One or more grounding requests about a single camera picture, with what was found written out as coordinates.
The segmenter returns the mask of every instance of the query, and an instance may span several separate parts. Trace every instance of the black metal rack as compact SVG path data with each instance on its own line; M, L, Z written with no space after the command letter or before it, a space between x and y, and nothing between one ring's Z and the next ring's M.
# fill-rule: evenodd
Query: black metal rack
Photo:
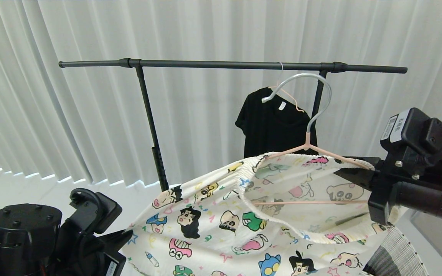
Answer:
M322 62L322 63L286 63L283 62L284 70L298 71L319 71L322 77L327 77L327 73L341 73L345 71L354 72L376 72L376 73L407 73L406 67L394 66L372 66L372 65L348 65L342 62ZM135 68L137 78L141 87L146 115L148 117L149 128L153 138L153 158L155 160L156 171L162 191L168 189L167 176L160 152L158 136L153 120L153 112L149 103L146 81L144 80L143 67L177 67L177 68L218 68L218 69L262 69L262 70L281 70L281 63L278 62L238 62L238 61L152 61L147 59L122 58L117 61L70 61L59 62L61 68L66 67L98 67L98 66L121 66L126 68ZM318 81L315 101L313 103L312 115L318 112L322 98L323 83Z

